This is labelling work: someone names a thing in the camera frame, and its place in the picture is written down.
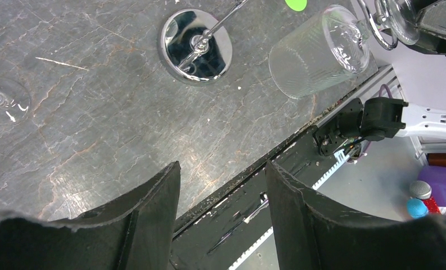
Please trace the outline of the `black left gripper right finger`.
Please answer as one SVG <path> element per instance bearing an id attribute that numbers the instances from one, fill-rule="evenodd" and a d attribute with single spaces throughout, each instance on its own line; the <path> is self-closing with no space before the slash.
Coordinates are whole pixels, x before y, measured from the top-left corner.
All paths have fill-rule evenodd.
<path id="1" fill-rule="evenodd" d="M 407 222 L 369 215 L 271 161 L 265 178 L 280 269 L 446 269 L 446 215 Z"/>

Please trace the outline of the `chrome wine glass rack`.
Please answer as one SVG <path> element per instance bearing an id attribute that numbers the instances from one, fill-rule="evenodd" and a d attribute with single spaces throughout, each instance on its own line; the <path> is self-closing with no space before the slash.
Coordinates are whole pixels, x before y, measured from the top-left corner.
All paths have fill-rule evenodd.
<path id="1" fill-rule="evenodd" d="M 165 22 L 159 38 L 168 69 L 192 83 L 209 83 L 226 73 L 233 58 L 224 21 L 195 8 L 180 10 Z"/>

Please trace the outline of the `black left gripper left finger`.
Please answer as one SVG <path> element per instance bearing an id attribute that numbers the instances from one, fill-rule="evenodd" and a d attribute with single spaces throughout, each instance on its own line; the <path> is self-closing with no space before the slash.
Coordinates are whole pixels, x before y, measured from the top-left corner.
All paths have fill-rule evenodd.
<path id="1" fill-rule="evenodd" d="M 0 269 L 166 269 L 180 186 L 175 161 L 74 219 L 0 211 Z"/>

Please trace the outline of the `blue microphone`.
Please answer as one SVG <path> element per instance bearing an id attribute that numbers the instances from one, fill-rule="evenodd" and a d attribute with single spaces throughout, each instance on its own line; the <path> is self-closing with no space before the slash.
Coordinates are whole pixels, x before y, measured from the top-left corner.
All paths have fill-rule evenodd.
<path id="1" fill-rule="evenodd" d="M 417 198 L 411 198 L 406 203 L 407 212 L 413 219 L 425 217 L 429 210 L 424 202 Z"/>

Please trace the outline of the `red glitter microphone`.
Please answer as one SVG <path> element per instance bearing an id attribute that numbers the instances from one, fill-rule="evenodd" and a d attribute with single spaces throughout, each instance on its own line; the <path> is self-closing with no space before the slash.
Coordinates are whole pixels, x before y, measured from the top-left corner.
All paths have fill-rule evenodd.
<path id="1" fill-rule="evenodd" d="M 441 214 L 436 203 L 431 186 L 425 181 L 414 181 L 409 186 L 411 195 L 423 202 L 430 214 Z"/>

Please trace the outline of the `clear wine glass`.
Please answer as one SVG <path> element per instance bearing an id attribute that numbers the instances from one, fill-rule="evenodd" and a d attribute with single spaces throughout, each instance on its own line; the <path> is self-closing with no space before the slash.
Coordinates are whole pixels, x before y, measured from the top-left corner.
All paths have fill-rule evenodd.
<path id="1" fill-rule="evenodd" d="M 31 107 L 28 90 L 20 83 L 0 78 L 0 125 L 23 120 Z"/>

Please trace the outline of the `green plastic wine glass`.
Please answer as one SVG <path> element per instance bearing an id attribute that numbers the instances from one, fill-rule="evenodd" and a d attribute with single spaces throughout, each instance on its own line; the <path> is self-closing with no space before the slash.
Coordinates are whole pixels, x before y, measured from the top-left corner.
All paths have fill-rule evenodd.
<path id="1" fill-rule="evenodd" d="M 308 0 L 285 0 L 285 3 L 291 10 L 301 12 L 305 10 Z"/>

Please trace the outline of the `purple plastic container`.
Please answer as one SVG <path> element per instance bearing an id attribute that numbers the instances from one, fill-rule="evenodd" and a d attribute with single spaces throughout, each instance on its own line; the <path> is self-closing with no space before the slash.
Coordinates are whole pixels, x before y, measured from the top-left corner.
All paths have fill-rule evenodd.
<path id="1" fill-rule="evenodd" d="M 438 206 L 446 207 L 446 167 L 425 166 L 417 179 L 429 184 Z"/>

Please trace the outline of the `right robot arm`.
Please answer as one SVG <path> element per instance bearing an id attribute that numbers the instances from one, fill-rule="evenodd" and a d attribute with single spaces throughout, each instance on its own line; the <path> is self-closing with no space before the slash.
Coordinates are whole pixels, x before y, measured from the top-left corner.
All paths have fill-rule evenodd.
<path id="1" fill-rule="evenodd" d="M 379 45 L 393 50 L 398 42 L 425 53 L 446 56 L 446 36 L 424 30 L 419 22 L 430 8 L 443 8 L 446 1 L 375 1 L 371 13 L 365 1 L 358 2 L 364 23 Z M 361 103 L 356 98 L 316 129 L 313 134 L 319 154 L 347 154 L 364 141 L 426 136 L 446 140 L 446 110 L 422 107 L 412 102 L 374 97 Z"/>

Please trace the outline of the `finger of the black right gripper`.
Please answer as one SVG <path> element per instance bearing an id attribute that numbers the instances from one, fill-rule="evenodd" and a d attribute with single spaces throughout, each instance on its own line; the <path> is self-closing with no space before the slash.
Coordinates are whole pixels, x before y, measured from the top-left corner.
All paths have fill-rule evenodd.
<path id="1" fill-rule="evenodd" d="M 446 56 L 446 0 L 412 1 L 420 38 L 409 48 L 425 55 Z"/>

